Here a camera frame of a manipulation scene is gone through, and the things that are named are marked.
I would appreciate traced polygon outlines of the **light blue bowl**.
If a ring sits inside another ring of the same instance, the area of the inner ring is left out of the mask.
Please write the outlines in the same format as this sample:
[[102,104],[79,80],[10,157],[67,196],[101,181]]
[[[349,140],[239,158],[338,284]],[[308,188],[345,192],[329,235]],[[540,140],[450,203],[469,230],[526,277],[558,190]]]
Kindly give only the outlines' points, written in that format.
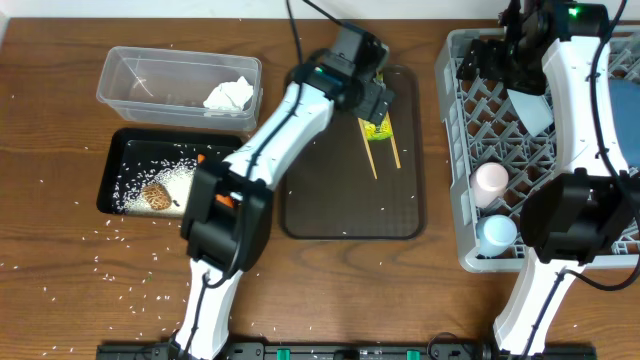
[[507,94],[518,118],[532,137],[540,135],[554,123],[544,95],[530,95],[512,89],[508,89]]

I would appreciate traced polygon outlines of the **green foil snack wrapper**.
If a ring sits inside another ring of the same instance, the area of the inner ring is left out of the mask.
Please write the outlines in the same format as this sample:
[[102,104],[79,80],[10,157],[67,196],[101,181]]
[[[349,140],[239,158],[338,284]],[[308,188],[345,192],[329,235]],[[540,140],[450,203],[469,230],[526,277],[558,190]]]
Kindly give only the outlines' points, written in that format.
[[380,141],[393,136],[389,113],[386,113],[383,121],[379,125],[362,119],[360,119],[359,122],[363,126],[365,138],[368,141]]

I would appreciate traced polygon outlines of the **white tissue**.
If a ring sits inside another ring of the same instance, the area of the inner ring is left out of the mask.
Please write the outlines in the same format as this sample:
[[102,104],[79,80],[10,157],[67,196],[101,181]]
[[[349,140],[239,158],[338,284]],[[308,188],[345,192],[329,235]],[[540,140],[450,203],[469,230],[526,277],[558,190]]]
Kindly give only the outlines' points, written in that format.
[[235,82],[223,82],[216,86],[204,100],[203,106],[210,110],[243,111],[253,92],[254,87],[241,76]]

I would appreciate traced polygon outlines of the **pink cup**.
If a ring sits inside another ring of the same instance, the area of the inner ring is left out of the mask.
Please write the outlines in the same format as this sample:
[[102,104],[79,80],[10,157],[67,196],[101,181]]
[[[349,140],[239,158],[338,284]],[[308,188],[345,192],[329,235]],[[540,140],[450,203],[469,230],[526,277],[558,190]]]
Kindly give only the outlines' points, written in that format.
[[507,170],[499,163],[488,162],[479,166],[470,177],[475,205],[486,208],[506,191],[509,182]]

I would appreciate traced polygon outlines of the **light blue cup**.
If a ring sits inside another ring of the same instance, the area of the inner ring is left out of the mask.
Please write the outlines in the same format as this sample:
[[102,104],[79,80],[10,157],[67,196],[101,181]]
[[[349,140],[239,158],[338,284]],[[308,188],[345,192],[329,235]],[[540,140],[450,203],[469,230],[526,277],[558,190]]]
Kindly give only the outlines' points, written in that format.
[[501,255],[515,242],[517,234],[516,224],[507,216],[491,215],[482,218],[476,225],[478,253],[485,257]]

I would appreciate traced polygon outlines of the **orange carrot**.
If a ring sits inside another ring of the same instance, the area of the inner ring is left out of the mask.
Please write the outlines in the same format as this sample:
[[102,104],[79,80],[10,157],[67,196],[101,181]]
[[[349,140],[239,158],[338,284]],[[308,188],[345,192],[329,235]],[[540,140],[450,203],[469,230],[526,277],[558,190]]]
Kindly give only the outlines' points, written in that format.
[[[198,154],[197,155],[197,163],[200,164],[202,163],[204,160],[206,159],[206,156],[204,154]],[[235,203],[234,200],[227,195],[221,195],[221,194],[217,194],[216,195],[216,201],[220,204],[223,204],[231,209],[235,208]]]

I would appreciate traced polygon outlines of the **brown food scrap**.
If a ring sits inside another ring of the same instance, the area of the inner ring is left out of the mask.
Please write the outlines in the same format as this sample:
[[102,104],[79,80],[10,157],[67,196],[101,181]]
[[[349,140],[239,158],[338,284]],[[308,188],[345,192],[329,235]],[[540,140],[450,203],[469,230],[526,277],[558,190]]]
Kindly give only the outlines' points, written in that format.
[[144,201],[155,211],[168,209],[172,205],[171,197],[162,184],[154,183],[141,190]]

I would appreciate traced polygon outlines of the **dark blue plate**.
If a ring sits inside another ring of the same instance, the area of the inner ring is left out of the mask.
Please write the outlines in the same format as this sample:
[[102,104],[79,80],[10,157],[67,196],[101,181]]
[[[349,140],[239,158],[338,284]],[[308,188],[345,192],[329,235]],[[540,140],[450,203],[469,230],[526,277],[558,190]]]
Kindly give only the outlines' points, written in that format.
[[628,80],[610,79],[609,91],[614,126],[623,157],[630,166],[638,167],[640,160],[640,90]]

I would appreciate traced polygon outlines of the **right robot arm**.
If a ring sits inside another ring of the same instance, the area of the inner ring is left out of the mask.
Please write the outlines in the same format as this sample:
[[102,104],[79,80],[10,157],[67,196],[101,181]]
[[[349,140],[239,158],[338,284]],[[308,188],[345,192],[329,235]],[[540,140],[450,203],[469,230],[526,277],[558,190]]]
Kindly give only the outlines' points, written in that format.
[[513,1],[502,39],[475,40],[457,69],[530,95],[550,95],[556,130],[553,178],[520,214],[527,254],[481,359],[541,359],[551,322],[573,282],[639,221],[639,181],[618,143],[609,90],[618,23],[602,4]]

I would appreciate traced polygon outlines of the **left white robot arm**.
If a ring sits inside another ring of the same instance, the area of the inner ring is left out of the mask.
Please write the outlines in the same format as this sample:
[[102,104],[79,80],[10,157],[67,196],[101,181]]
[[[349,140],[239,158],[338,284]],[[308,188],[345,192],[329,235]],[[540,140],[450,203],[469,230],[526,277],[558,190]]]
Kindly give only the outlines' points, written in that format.
[[282,101],[249,141],[220,162],[205,159],[196,167],[181,225],[191,291],[169,358],[213,359],[224,348],[239,281],[268,242],[280,180],[335,111],[383,121],[394,94],[378,75],[389,55],[372,33],[343,25],[331,48],[291,70]]

